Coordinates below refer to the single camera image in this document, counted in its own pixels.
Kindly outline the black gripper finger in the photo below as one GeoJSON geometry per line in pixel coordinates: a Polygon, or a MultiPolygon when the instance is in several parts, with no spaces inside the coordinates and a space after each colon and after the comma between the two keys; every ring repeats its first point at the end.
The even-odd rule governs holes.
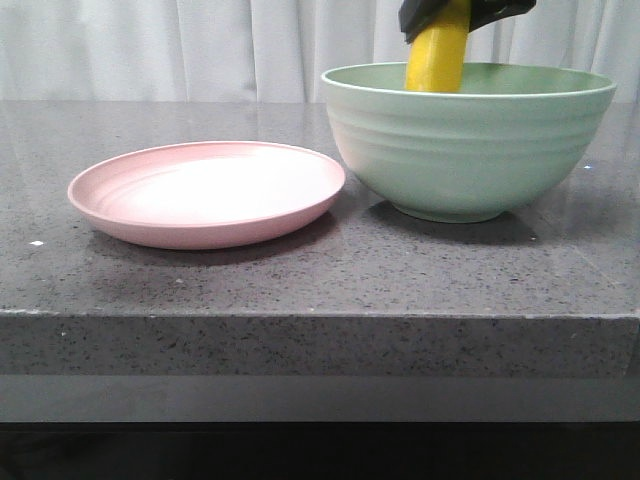
{"type": "Polygon", "coordinates": [[[405,41],[413,42],[448,3],[448,0],[404,0],[398,11],[398,20],[405,41]]]}
{"type": "Polygon", "coordinates": [[[536,0],[472,0],[469,31],[473,32],[505,18],[526,14],[536,0]]]}

